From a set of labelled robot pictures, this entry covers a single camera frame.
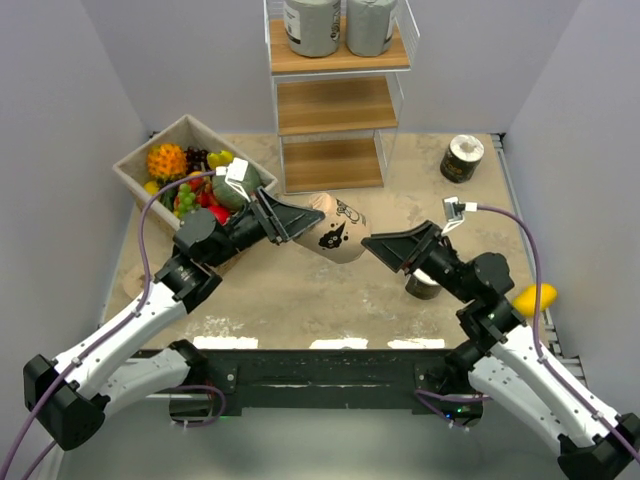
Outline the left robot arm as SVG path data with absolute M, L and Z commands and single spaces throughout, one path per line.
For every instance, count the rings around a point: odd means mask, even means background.
M 136 300 L 71 349 L 49 360 L 32 358 L 23 368 L 26 407 L 65 451 L 89 440 L 108 414 L 156 390 L 200 390 L 208 361 L 190 342 L 175 341 L 115 377 L 149 339 L 187 316 L 221 284 L 216 267 L 263 239 L 280 245 L 323 221 L 322 211 L 282 202 L 263 188 L 220 223 L 200 209 L 187 214 L 173 236 L 171 257 Z

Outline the brown roll edge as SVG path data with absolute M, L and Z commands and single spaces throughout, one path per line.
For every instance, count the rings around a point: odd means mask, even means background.
M 129 299 L 140 295 L 146 285 L 146 276 L 142 265 L 136 265 L 126 271 L 122 280 L 122 289 Z

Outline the grey roll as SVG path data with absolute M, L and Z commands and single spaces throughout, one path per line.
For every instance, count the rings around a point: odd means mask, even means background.
M 361 57 L 377 57 L 391 46 L 396 0 L 348 0 L 346 2 L 346 44 Z
M 341 2 L 286 0 L 285 33 L 291 50 L 304 57 L 322 58 L 335 53 L 340 40 Z

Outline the brown roll table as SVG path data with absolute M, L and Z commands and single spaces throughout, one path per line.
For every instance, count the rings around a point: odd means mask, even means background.
M 365 251 L 362 240 L 371 234 L 366 216 L 328 193 L 313 194 L 307 206 L 324 213 L 324 219 L 295 242 L 336 264 L 357 260 Z

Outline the black white roll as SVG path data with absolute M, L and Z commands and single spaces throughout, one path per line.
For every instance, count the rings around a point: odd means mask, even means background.
M 441 290 L 442 287 L 421 270 L 415 270 L 407 276 L 405 291 L 419 300 L 434 299 Z

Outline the yellow mango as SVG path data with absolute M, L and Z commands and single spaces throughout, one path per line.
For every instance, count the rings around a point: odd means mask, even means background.
M 535 313 L 536 300 L 539 300 L 539 310 L 548 309 L 557 299 L 557 289 L 548 283 L 542 283 L 540 288 L 532 284 L 525 288 L 512 300 L 512 305 L 525 318 L 532 318 Z

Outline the black white roll back corner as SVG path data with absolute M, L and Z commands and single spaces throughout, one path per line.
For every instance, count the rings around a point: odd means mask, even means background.
M 469 181 L 485 153 L 483 143 L 473 135 L 461 134 L 453 137 L 440 163 L 440 173 L 449 181 Z

